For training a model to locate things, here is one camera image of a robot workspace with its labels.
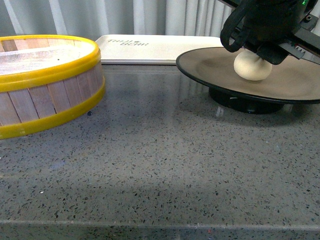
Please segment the black serrated gripper finger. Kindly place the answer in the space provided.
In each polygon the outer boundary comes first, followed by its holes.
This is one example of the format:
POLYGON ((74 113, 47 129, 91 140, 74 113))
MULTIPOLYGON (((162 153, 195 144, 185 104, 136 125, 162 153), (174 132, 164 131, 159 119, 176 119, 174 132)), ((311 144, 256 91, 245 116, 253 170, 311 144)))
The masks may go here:
POLYGON ((320 62, 320 37, 312 32, 296 32, 279 46, 298 60, 311 54, 320 62))

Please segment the black gripper finger bun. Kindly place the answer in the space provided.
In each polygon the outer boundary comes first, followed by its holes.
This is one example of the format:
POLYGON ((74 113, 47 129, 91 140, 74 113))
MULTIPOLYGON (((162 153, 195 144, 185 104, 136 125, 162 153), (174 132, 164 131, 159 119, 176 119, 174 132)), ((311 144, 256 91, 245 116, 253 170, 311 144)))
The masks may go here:
POLYGON ((273 43, 263 43, 257 49, 256 54, 272 65, 281 64, 289 55, 286 50, 273 43))

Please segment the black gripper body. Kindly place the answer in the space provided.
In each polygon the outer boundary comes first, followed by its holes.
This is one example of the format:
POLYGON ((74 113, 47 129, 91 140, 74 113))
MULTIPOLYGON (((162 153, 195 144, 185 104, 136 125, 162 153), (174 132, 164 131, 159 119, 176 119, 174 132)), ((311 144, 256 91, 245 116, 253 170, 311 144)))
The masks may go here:
POLYGON ((280 40, 298 29, 315 7, 314 0, 243 0, 242 29, 249 37, 267 42, 280 40))

